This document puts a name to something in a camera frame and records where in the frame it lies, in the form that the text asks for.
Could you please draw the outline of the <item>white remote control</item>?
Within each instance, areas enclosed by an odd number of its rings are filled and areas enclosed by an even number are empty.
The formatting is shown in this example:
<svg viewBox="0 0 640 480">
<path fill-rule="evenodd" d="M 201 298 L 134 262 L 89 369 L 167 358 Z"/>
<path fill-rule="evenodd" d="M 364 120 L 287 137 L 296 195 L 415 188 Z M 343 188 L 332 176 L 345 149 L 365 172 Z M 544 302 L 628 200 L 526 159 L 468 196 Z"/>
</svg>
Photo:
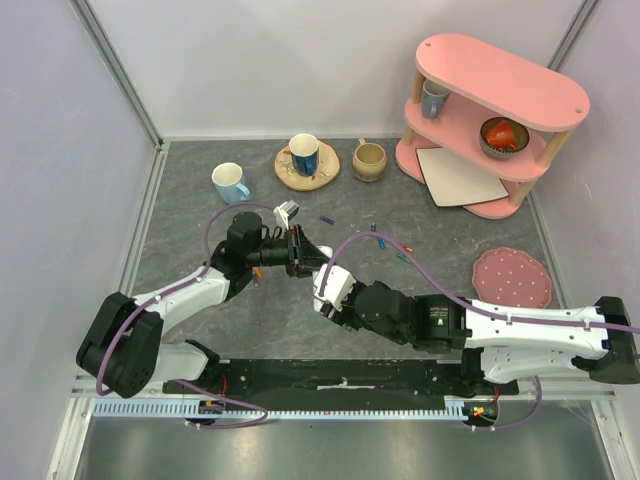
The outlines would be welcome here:
<svg viewBox="0 0 640 480">
<path fill-rule="evenodd" d="M 320 274 L 320 271 L 322 269 L 322 267 L 331 259 L 331 257 L 333 256 L 334 250 L 332 247 L 326 246 L 326 245 L 322 245 L 318 247 L 321 256 L 317 259 L 313 260 L 313 266 L 312 266 L 312 282 L 313 282 L 313 286 L 312 286 L 312 293 L 313 293 L 313 298 L 314 298 L 314 302 L 315 303 L 323 303 L 324 299 L 320 296 L 319 294 L 319 284 L 318 284 L 318 275 Z"/>
</svg>

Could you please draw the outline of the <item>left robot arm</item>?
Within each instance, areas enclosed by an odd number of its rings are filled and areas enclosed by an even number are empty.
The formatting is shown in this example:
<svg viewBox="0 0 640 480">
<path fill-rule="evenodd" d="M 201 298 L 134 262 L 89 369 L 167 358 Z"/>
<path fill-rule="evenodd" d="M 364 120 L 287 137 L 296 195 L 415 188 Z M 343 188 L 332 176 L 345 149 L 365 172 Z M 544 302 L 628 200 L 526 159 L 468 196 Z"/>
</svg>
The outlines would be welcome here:
<svg viewBox="0 0 640 480">
<path fill-rule="evenodd" d="M 165 344 L 163 335 L 209 307 L 237 296 L 257 267 L 282 266 L 291 277 L 314 275 L 333 251 L 318 247 L 301 226 L 270 231 L 260 215 L 233 217 L 225 240 L 194 273 L 136 297 L 121 292 L 103 301 L 76 355 L 77 365 L 96 380 L 96 391 L 131 398 L 148 384 L 185 380 L 198 393 L 219 382 L 219 356 L 195 340 Z"/>
</svg>

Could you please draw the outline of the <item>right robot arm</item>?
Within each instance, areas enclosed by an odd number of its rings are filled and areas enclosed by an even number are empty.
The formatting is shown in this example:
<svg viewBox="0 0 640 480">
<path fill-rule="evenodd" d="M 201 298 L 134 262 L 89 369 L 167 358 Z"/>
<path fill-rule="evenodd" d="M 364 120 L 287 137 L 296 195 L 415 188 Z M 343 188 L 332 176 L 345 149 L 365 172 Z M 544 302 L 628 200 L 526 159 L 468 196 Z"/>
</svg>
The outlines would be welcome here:
<svg viewBox="0 0 640 480">
<path fill-rule="evenodd" d="M 458 352 L 467 392 L 529 376 L 583 371 L 590 380 L 636 385 L 639 361 L 624 303 L 604 296 L 569 310 L 507 308 L 443 294 L 410 297 L 382 282 L 348 279 L 313 287 L 314 309 L 348 329 L 365 329 L 429 354 Z"/>
</svg>

